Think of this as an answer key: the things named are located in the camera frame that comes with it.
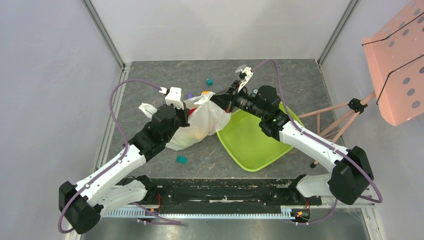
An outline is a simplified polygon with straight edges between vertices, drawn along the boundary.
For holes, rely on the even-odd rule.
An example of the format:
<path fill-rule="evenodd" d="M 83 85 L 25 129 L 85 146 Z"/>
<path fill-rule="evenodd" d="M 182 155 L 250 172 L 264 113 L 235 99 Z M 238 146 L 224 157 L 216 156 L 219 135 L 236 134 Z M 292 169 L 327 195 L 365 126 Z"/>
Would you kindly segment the red fake apple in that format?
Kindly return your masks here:
<path fill-rule="evenodd" d="M 188 112 L 188 116 L 191 116 L 194 113 L 194 111 L 196 111 L 196 110 L 197 110 L 197 108 L 190 109 L 189 112 Z"/>

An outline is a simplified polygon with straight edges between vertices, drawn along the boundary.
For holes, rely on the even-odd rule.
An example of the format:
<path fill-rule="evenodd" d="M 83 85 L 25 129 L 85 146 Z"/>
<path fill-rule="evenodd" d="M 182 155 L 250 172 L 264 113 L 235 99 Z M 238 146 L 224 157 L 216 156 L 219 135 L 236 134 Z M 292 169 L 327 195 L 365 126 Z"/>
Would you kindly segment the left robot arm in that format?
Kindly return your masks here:
<path fill-rule="evenodd" d="M 190 125 L 188 115 L 184 102 L 159 107 L 151 121 L 134 137 L 126 139 L 123 150 L 107 164 L 77 183 L 65 181 L 58 189 L 58 231 L 81 235 L 109 211 L 133 202 L 153 203 L 157 190 L 139 180 L 112 187 L 163 151 L 179 128 Z"/>

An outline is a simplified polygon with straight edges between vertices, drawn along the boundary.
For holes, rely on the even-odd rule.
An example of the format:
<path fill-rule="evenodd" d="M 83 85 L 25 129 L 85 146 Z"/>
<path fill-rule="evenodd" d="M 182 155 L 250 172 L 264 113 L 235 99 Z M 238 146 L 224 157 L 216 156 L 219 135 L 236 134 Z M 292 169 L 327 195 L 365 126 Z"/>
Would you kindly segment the white plastic bag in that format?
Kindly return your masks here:
<path fill-rule="evenodd" d="M 176 108 L 166 105 L 158 108 L 142 103 L 138 108 L 150 119 L 146 133 L 153 140 L 171 150 L 184 150 L 207 136 L 222 130 L 230 121 L 231 113 L 224 112 L 210 98 L 215 93 L 201 94 L 190 99 L 181 99 L 189 109 L 197 108 L 188 117 L 189 127 L 180 127 Z"/>

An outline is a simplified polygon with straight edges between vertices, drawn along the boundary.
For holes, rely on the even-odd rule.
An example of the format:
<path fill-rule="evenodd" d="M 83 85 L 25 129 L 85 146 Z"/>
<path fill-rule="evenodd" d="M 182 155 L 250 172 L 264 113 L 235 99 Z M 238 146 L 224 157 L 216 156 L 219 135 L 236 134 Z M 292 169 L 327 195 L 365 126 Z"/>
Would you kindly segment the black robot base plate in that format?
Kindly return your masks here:
<path fill-rule="evenodd" d="M 151 178 L 144 200 L 161 206 L 261 203 L 264 206 L 320 206 L 319 196 L 301 197 L 284 178 Z"/>

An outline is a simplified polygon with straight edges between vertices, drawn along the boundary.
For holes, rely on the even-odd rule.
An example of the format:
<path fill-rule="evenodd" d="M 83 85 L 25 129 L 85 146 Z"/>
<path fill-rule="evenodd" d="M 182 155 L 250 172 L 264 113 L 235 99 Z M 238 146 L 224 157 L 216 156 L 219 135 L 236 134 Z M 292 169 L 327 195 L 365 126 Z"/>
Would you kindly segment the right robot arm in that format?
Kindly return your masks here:
<path fill-rule="evenodd" d="M 365 199 L 363 192 L 374 180 L 366 152 L 359 146 L 347 148 L 330 142 L 301 126 L 280 109 L 281 99 L 276 88 L 263 85 L 255 92 L 239 89 L 236 80 L 222 94 L 213 94 L 210 100 L 226 113 L 235 108 L 260 119 L 259 127 L 268 137 L 293 146 L 318 161 L 327 174 L 300 175 L 290 185 L 289 199 L 302 204 L 310 197 L 332 195 L 346 205 Z"/>

